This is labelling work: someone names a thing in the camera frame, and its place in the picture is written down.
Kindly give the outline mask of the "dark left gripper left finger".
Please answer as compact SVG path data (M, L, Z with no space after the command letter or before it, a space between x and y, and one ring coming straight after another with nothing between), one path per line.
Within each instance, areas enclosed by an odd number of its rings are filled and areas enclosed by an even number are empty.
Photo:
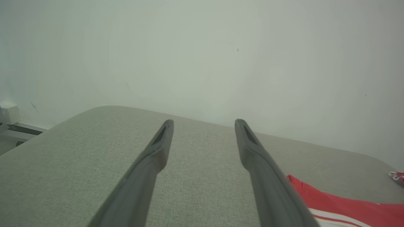
M166 120L123 175L90 227L144 227L156 177L167 164L174 122Z

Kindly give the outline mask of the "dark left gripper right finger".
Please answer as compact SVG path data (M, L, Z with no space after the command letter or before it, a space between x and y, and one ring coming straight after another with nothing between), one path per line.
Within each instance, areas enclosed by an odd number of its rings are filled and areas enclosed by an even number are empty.
M241 163L249 172L262 227L318 227L319 224L247 122L235 121Z

